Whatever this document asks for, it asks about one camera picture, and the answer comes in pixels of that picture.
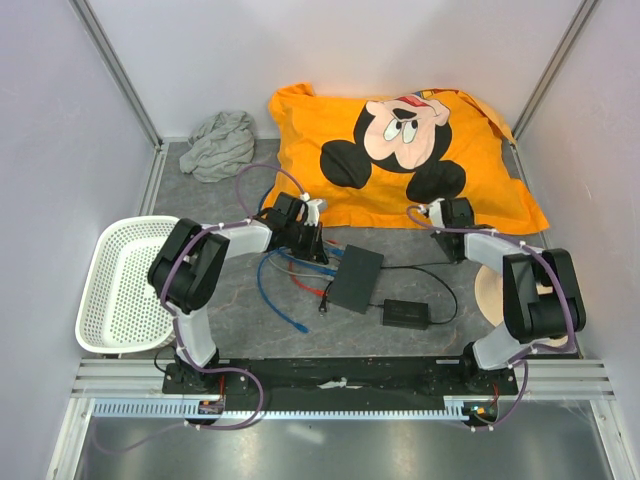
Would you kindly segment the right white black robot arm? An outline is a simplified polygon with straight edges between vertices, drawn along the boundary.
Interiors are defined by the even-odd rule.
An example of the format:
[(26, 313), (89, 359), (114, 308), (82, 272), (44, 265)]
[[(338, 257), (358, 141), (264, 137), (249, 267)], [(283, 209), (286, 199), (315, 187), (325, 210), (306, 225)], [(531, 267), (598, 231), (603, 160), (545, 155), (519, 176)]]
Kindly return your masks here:
[(420, 212), (450, 260), (478, 263), (502, 281), (502, 322), (471, 344), (472, 360), (458, 368), (465, 391), (483, 392), (494, 381), (493, 370), (512, 367), (528, 355), (576, 351), (575, 336), (586, 324), (586, 312), (568, 251), (532, 247), (476, 223), (465, 198), (439, 198)]

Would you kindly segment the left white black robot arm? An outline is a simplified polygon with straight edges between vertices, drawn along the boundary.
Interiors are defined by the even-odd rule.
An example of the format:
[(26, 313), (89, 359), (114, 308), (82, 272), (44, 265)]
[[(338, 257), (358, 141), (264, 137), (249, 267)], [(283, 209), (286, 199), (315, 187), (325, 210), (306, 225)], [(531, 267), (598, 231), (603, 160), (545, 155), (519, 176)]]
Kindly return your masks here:
[(175, 224), (151, 263), (147, 282), (172, 317), (177, 355), (188, 364), (184, 379), (196, 392), (211, 392), (220, 378), (212, 363), (218, 348), (207, 308), (224, 262), (284, 249), (297, 260), (326, 265), (321, 223), (326, 208), (326, 200), (307, 193), (281, 193), (273, 206), (238, 222), (206, 226), (184, 218)]

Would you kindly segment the black network switch box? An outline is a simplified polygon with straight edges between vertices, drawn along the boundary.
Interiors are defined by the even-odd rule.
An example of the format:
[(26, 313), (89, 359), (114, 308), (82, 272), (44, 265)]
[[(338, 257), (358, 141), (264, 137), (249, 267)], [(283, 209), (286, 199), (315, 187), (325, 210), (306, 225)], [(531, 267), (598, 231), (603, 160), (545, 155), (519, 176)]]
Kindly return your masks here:
[(327, 300), (352, 312), (365, 314), (383, 262), (383, 254), (347, 245)]

